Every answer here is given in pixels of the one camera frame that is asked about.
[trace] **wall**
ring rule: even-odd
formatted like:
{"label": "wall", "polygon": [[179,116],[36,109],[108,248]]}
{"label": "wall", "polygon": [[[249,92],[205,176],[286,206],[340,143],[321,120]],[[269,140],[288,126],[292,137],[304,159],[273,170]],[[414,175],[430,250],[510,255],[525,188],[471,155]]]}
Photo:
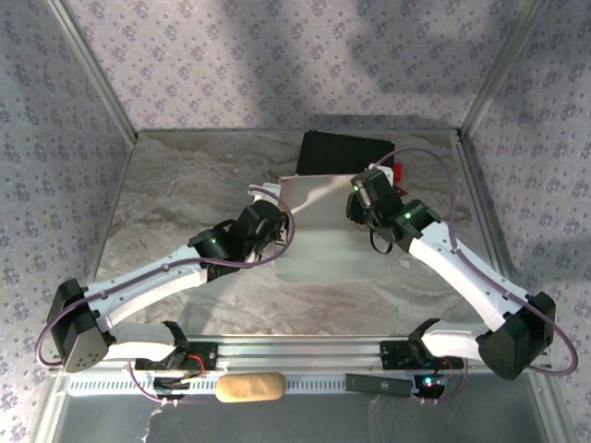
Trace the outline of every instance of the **wall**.
{"label": "wall", "polygon": [[[550,2],[473,136],[516,279],[558,302],[581,363],[563,380],[591,441],[591,4]],[[563,345],[551,348],[568,365]]]}
{"label": "wall", "polygon": [[55,288],[88,278],[127,146],[41,0],[0,3],[0,441],[23,441]]}
{"label": "wall", "polygon": [[521,3],[69,0],[137,130],[457,127]]}

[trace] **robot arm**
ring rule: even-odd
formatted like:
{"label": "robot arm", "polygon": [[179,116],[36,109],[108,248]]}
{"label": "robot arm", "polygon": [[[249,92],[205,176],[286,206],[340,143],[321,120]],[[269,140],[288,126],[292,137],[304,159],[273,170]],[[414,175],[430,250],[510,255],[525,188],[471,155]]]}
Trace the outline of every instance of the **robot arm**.
{"label": "robot arm", "polygon": [[[164,369],[184,365],[190,344],[174,322],[144,325],[123,320],[171,294],[252,268],[269,244],[285,240],[286,222],[275,204],[256,199],[236,221],[223,221],[148,266],[87,288],[76,280],[62,283],[48,323],[62,316],[51,333],[65,370],[82,371],[105,359],[146,359]],[[88,303],[63,316],[68,305],[81,299]]]}
{"label": "robot arm", "polygon": [[[479,359],[500,377],[513,380],[548,348],[553,329],[506,295],[513,294],[553,319],[556,306],[550,297],[531,296],[461,242],[453,247],[449,227],[439,215],[419,200],[404,204],[381,170],[369,169],[351,183],[354,192],[347,203],[347,217],[434,269],[483,319],[479,325],[427,320],[409,336],[415,358]],[[471,267],[456,254],[459,250]]]}

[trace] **black end effector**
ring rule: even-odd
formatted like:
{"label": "black end effector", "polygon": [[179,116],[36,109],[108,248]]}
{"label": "black end effector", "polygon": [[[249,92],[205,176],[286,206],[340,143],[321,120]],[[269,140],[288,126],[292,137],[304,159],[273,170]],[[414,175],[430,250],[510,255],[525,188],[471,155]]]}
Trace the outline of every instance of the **black end effector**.
{"label": "black end effector", "polygon": [[[138,371],[168,371],[178,369],[189,373],[200,373],[201,370],[211,371],[215,369],[218,354],[216,342],[189,341],[183,330],[174,321],[164,321],[164,325],[171,331],[175,338],[175,350],[160,362],[153,362],[146,358],[136,359]],[[203,362],[190,358],[198,356]]]}
{"label": "black end effector", "polygon": [[[554,320],[556,304],[546,294],[529,298],[529,304]],[[544,320],[522,307],[495,330],[479,336],[482,361],[499,377],[515,380],[551,344],[554,330]]]}
{"label": "black end effector", "polygon": [[[201,257],[244,262],[251,255],[258,256],[270,243],[281,240],[287,218],[279,208],[266,200],[247,206],[238,220],[223,221],[189,240]],[[236,272],[239,268],[208,266],[208,280]]]}
{"label": "black end effector", "polygon": [[368,169],[351,179],[354,192],[347,200],[346,215],[365,224],[386,242],[396,243],[408,252],[414,238],[440,216],[420,200],[404,204],[398,192],[380,169]]}
{"label": "black end effector", "polygon": [[[88,288],[80,288],[75,279],[63,282],[57,288],[47,321],[51,321],[68,305],[84,297]],[[74,309],[52,329],[55,347],[67,372],[83,371],[100,362],[114,341],[103,333],[96,316],[87,304]]]}
{"label": "black end effector", "polygon": [[431,355],[427,347],[423,344],[422,338],[427,329],[429,329],[438,321],[440,321],[438,318],[430,318],[425,320],[408,336],[408,348],[410,350],[410,354],[415,357],[415,359],[422,365],[435,360],[435,357]]}

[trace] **gray marble surface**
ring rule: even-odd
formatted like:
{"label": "gray marble surface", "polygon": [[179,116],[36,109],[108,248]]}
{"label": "gray marble surface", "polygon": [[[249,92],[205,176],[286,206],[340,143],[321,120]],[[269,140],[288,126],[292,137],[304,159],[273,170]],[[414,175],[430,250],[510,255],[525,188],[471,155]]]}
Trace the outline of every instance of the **gray marble surface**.
{"label": "gray marble surface", "polygon": [[[172,252],[190,236],[235,218],[250,204],[248,185],[293,175],[303,133],[141,134],[127,172],[97,281]],[[449,133],[366,134],[438,152],[455,170],[458,234],[484,259]],[[449,185],[429,156],[407,153],[400,186],[447,218]],[[177,321],[200,334],[407,334],[429,317],[474,321],[476,313],[440,276],[394,248],[379,275],[343,274],[328,281],[290,281],[274,265],[242,270],[168,297],[131,321]]]}

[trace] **purple cable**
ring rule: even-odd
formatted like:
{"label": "purple cable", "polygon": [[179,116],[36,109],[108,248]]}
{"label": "purple cable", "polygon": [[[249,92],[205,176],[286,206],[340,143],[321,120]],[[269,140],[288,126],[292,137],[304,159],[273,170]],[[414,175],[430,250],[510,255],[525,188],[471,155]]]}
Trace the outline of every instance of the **purple cable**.
{"label": "purple cable", "polygon": [[[168,263],[169,269],[177,268],[180,266],[199,264],[199,263],[209,263],[211,265],[227,266],[228,268],[251,269],[251,268],[255,268],[257,266],[266,265],[268,263],[271,263],[272,261],[274,261],[278,257],[282,256],[285,253],[285,251],[287,250],[287,248],[293,243],[294,235],[296,234],[296,219],[294,218],[294,213],[289,209],[289,207],[285,204],[285,202],[281,198],[275,196],[268,189],[265,189],[264,187],[260,187],[260,186],[251,186],[249,189],[256,191],[256,192],[260,192],[261,194],[264,194],[264,195],[269,196],[271,198],[274,198],[275,200],[277,200],[277,203],[279,204],[279,206],[283,207],[283,209],[285,210],[285,213],[287,214],[287,220],[288,220],[288,232],[287,232],[287,239],[285,241],[285,245],[278,252],[273,254],[272,256],[267,257],[264,260],[253,262],[253,263],[241,263],[241,262],[235,262],[235,261],[218,260],[216,258],[196,257],[196,258],[185,258],[182,260],[174,261],[172,263]],[[47,335],[49,335],[50,331],[54,328],[54,326],[62,318],[67,316],[70,312],[74,311],[76,308],[78,308],[84,304],[90,303],[90,302],[97,300],[98,298],[101,298],[101,297],[106,297],[106,296],[112,295],[113,293],[118,293],[119,291],[122,291],[129,286],[132,286],[136,283],[139,283],[140,281],[144,281],[150,277],[153,277],[153,276],[158,275],[163,272],[166,272],[166,271],[162,267],[149,270],[148,272],[145,272],[137,277],[134,277],[131,280],[124,281],[122,283],[117,284],[116,286],[114,286],[112,288],[109,288],[108,290],[104,291],[104,293],[96,293],[93,295],[89,295],[87,297],[77,300],[76,302],[72,303],[71,305],[68,305],[66,308],[64,308],[62,311],[60,311],[57,316],[55,316],[50,321],[48,321],[47,324],[45,325],[45,327],[42,329],[41,334],[39,334],[39,339],[37,340],[37,343],[35,344],[35,356],[37,357],[37,361],[45,367],[57,367],[57,366],[62,365],[61,361],[58,361],[58,362],[46,361],[42,357],[42,346],[43,346],[43,342],[47,338]]]}
{"label": "purple cable", "polygon": [[505,288],[503,288],[500,284],[493,281],[486,273],[484,273],[482,270],[480,270],[480,268],[478,266],[476,266],[474,263],[472,263],[470,261],[470,259],[464,254],[464,252],[461,249],[458,249],[458,242],[457,242],[457,236],[456,236],[456,231],[455,231],[455,219],[454,219],[455,203],[456,203],[455,202],[454,181],[453,181],[452,172],[450,171],[450,168],[447,166],[447,164],[443,161],[443,159],[439,155],[437,155],[435,152],[431,152],[430,150],[426,150],[424,148],[404,148],[404,149],[392,151],[392,152],[386,154],[385,156],[383,156],[381,159],[379,159],[376,162],[376,166],[383,164],[386,160],[390,159],[394,155],[401,154],[401,153],[408,152],[408,151],[419,151],[419,152],[424,152],[424,153],[430,155],[431,157],[433,157],[435,160],[437,160],[440,163],[441,167],[445,170],[445,173],[447,174],[448,182],[449,182],[450,188],[451,188],[451,197],[452,197],[452,204],[450,207],[450,217],[449,217],[450,222],[448,224],[448,228],[449,228],[449,233],[450,233],[450,241],[452,242],[452,248],[453,248],[454,252],[456,253],[456,255],[458,256],[458,258],[460,258],[460,260],[462,260],[462,262],[472,272],[474,272],[478,277],[480,277],[480,279],[485,281],[487,284],[489,284],[490,286],[495,288],[500,293],[503,293],[504,296],[511,299],[513,302],[515,302],[519,306],[524,307],[525,309],[527,309],[528,311],[533,313],[535,316],[537,316],[538,318],[543,320],[545,323],[550,325],[552,327],[552,329],[556,332],[556,334],[561,337],[561,339],[564,341],[564,344],[566,344],[566,347],[569,349],[569,352],[571,353],[571,357],[572,357],[571,364],[566,369],[552,371],[552,370],[544,369],[541,367],[535,367],[535,366],[529,366],[528,368],[533,372],[537,372],[539,374],[543,374],[546,376],[561,377],[561,376],[568,376],[568,375],[572,374],[575,371],[575,369],[577,368],[577,366],[579,365],[579,356],[577,354],[577,351],[576,351],[576,348],[574,347],[573,342],[571,341],[571,339],[569,339],[569,337],[562,330],[562,328],[560,326],[558,326],[556,324],[556,322],[554,322],[550,317],[548,317],[544,313],[542,313],[539,309],[530,305],[525,300],[522,300],[514,293],[506,291]]}
{"label": "purple cable", "polygon": [[465,384],[468,381],[468,360],[464,359],[464,372],[462,374],[462,381],[460,381],[460,385],[457,389],[449,395],[442,397],[441,399],[437,400],[437,403],[446,403],[447,401],[451,401],[455,399],[460,393],[464,390]]}
{"label": "purple cable", "polygon": [[50,321],[47,322],[45,327],[42,329],[41,334],[39,334],[39,339],[35,343],[35,356],[37,357],[37,361],[41,365],[43,365],[45,367],[56,367],[56,366],[60,366],[62,364],[61,361],[60,362],[48,362],[43,358],[43,356],[41,354],[43,342],[47,338],[47,335],[49,334],[49,332],[54,328],[54,326],[62,318],[67,316],[70,312],[74,311],[75,309],[78,309],[82,305],[90,303],[90,302],[97,300],[99,298],[101,298],[101,295],[99,293],[96,293],[94,295],[90,295],[88,297],[80,298],[79,300],[72,303],[71,305],[66,306],[64,309],[62,309],[60,311],[60,313],[57,316],[55,316],[54,318],[52,318]]}
{"label": "purple cable", "polygon": [[141,387],[141,385],[138,382],[138,379],[136,378],[136,375],[133,373],[133,367],[131,366],[131,360],[127,360],[127,372],[129,373],[129,376],[131,377],[131,381],[133,381],[133,384],[136,385],[136,388],[139,389],[139,392],[141,392],[141,395],[143,395],[144,397],[146,397],[148,400],[154,401],[156,403],[163,403],[166,404],[166,399],[161,400],[158,397],[156,397],[155,395],[151,395],[147,390],[145,390],[143,387]]}

